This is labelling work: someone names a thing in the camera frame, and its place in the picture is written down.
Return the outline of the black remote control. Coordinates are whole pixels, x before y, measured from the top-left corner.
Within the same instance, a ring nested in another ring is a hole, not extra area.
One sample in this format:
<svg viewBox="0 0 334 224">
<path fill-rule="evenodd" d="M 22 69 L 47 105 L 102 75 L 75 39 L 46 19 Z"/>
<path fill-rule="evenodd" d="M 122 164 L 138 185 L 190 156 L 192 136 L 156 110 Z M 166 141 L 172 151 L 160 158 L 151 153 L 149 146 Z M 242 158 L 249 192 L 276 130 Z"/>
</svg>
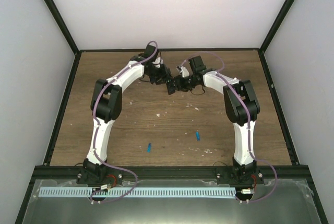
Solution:
<svg viewBox="0 0 334 224">
<path fill-rule="evenodd" d="M 168 91 L 168 95 L 174 94 L 176 92 L 174 80 L 168 79 L 166 81 L 166 88 L 167 88 L 167 91 Z"/>
</svg>

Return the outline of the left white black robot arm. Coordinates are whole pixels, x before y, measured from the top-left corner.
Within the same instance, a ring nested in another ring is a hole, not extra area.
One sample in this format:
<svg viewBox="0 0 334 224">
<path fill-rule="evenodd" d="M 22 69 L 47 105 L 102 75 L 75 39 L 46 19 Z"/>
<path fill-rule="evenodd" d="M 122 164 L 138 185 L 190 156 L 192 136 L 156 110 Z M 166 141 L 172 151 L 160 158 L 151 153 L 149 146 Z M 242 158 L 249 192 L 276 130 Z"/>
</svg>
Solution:
<svg viewBox="0 0 334 224">
<path fill-rule="evenodd" d="M 88 178 L 94 184 L 106 180 L 106 161 L 109 136 L 115 120 L 122 111 L 123 92 L 137 79 L 149 77 L 151 84 L 161 85 L 171 81 L 172 75 L 163 64 L 158 44 L 150 41 L 143 53 L 133 56 L 126 66 L 108 79 L 96 81 L 91 110 L 93 133 L 89 152 L 83 162 Z"/>
</svg>

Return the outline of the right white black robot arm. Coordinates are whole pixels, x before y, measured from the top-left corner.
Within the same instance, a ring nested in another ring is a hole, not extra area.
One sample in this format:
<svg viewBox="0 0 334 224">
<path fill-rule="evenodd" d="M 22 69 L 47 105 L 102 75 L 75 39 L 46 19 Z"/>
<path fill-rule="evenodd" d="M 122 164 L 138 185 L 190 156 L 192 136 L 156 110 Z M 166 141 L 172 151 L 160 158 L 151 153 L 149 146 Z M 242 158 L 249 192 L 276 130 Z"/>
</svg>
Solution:
<svg viewBox="0 0 334 224">
<path fill-rule="evenodd" d="M 250 80 L 230 78 L 219 70 L 207 68 L 201 56 L 188 59 L 192 73 L 183 64 L 177 67 L 179 75 L 174 78 L 175 88 L 191 91 L 196 86 L 211 88 L 223 95 L 225 111 L 232 122 L 235 151 L 232 158 L 232 179 L 245 183 L 256 171 L 254 154 L 254 129 L 260 105 Z"/>
</svg>

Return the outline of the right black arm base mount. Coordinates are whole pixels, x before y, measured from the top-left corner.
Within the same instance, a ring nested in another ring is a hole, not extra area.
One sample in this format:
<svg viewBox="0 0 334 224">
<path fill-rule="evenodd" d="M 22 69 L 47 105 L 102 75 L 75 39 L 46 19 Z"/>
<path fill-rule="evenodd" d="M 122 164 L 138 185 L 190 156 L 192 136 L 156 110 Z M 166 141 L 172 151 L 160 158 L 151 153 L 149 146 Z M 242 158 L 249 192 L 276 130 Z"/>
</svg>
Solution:
<svg viewBox="0 0 334 224">
<path fill-rule="evenodd" d="M 254 183 L 264 183 L 263 179 L 257 175 L 257 170 L 253 167 L 239 172 L 233 166 L 217 166 L 214 168 L 214 172 L 219 184 L 252 185 Z"/>
</svg>

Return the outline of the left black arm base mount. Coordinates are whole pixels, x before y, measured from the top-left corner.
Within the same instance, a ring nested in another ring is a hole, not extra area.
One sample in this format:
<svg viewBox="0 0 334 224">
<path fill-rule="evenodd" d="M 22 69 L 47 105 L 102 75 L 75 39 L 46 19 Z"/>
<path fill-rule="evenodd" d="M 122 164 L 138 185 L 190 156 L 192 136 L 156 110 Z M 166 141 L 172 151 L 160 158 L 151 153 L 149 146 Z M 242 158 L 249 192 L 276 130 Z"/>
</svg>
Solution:
<svg viewBox="0 0 334 224">
<path fill-rule="evenodd" d="M 123 172 L 106 166 L 97 169 L 81 167 L 78 172 L 77 184 L 102 185 L 102 184 L 121 184 Z"/>
</svg>

